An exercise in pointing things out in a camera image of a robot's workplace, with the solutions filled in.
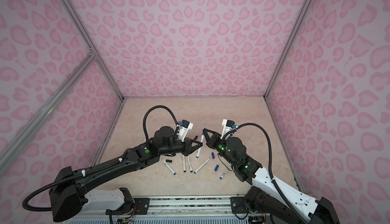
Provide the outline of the white marker pen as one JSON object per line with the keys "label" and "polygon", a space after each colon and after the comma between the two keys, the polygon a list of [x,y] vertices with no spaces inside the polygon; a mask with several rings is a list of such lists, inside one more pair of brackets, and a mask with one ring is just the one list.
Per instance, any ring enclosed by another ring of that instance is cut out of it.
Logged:
{"label": "white marker pen", "polygon": [[[204,136],[201,137],[200,142],[201,142],[201,143],[204,142]],[[199,157],[200,157],[201,150],[202,150],[202,147],[200,147],[200,148],[197,150],[196,158],[199,158]]]}

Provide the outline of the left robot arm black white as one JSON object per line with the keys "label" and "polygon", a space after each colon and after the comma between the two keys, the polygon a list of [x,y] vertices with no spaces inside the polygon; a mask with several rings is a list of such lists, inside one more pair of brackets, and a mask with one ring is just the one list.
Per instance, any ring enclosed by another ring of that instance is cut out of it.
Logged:
{"label": "left robot arm black white", "polygon": [[86,194],[103,183],[147,168],[159,162],[163,155],[188,156],[202,145],[191,138],[181,140],[171,127],[163,126],[152,138],[126,149],[122,155],[112,160],[85,169],[61,169],[55,179],[57,185],[49,189],[54,222],[66,221],[78,214],[87,203]]}

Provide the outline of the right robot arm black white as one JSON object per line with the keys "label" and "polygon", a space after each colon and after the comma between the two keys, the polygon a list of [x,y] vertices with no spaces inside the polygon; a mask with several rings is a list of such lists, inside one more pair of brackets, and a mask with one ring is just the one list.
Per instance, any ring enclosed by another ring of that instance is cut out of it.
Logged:
{"label": "right robot arm black white", "polygon": [[316,199],[283,182],[250,157],[237,137],[203,129],[206,145],[227,161],[242,182],[251,185],[244,196],[249,213],[266,212],[288,224],[338,224],[334,205],[322,197]]}

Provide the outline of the white marker centre right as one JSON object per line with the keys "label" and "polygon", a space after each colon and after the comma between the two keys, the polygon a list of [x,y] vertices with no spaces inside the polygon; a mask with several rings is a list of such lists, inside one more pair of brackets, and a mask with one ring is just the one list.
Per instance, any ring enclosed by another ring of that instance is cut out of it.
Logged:
{"label": "white marker centre right", "polygon": [[192,163],[191,163],[191,158],[190,158],[190,156],[187,156],[186,159],[187,159],[187,163],[188,163],[190,172],[193,173],[193,167],[192,167]]}

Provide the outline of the white marker blue tip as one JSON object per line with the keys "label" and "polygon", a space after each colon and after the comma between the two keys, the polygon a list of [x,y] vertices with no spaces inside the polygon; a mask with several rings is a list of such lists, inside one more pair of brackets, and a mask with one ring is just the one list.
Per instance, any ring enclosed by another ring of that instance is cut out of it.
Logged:
{"label": "white marker blue tip", "polygon": [[206,166],[208,164],[208,162],[210,161],[210,158],[208,158],[207,160],[205,160],[205,162],[203,162],[199,167],[197,167],[195,170],[194,170],[194,173],[197,174],[204,166]]}

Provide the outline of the white marker centre left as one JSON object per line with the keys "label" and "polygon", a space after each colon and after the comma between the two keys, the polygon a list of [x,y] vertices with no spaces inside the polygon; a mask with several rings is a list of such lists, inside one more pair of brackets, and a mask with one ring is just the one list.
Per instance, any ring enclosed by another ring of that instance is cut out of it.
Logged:
{"label": "white marker centre left", "polygon": [[186,162],[185,162],[185,156],[182,155],[182,166],[183,166],[183,172],[186,172]]}

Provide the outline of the white marker blue end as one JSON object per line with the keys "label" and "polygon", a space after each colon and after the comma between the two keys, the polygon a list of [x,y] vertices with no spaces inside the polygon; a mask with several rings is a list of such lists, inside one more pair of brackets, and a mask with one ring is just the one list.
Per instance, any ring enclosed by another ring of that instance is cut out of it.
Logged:
{"label": "white marker blue end", "polygon": [[163,164],[168,168],[168,170],[173,174],[176,175],[176,172],[173,170],[173,168],[168,164],[166,160],[162,160]]}

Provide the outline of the white marker far right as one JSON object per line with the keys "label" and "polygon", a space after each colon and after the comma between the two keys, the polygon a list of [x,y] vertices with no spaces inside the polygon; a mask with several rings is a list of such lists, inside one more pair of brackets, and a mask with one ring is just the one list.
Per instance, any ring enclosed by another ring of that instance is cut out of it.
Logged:
{"label": "white marker far right", "polygon": [[232,166],[229,165],[229,166],[224,170],[224,172],[220,175],[219,179],[223,179],[223,178],[226,176],[226,174],[227,174],[228,172],[232,171],[232,170],[233,170],[233,169],[232,169]]}

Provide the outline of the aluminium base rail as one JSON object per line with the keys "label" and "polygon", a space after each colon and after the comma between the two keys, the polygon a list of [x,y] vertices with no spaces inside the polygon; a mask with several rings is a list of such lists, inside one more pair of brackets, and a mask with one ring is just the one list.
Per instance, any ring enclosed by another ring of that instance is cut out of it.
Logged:
{"label": "aluminium base rail", "polygon": [[69,224],[299,224],[301,220],[273,197],[244,196],[137,197],[135,215],[109,216],[103,210],[87,211]]}

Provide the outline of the aluminium frame strut diagonal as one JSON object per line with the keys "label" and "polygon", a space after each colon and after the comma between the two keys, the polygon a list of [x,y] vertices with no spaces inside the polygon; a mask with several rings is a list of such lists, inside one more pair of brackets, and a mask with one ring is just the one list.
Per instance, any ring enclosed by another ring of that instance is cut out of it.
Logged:
{"label": "aluminium frame strut diagonal", "polygon": [[53,96],[41,107],[32,120],[22,130],[20,130],[20,133],[11,141],[10,145],[1,155],[1,176],[7,172],[15,159],[30,142],[31,138],[43,126],[94,61],[95,53],[92,52],[65,80]]}

